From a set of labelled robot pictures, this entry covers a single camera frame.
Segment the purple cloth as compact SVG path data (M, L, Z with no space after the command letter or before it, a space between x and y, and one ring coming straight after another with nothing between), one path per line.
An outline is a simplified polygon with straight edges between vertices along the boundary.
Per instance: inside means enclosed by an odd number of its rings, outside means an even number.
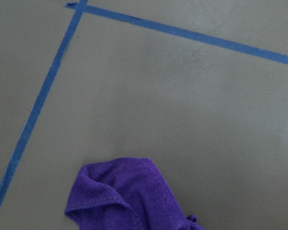
M65 215L81 230L199 230L186 217L149 158L119 158L84 165Z

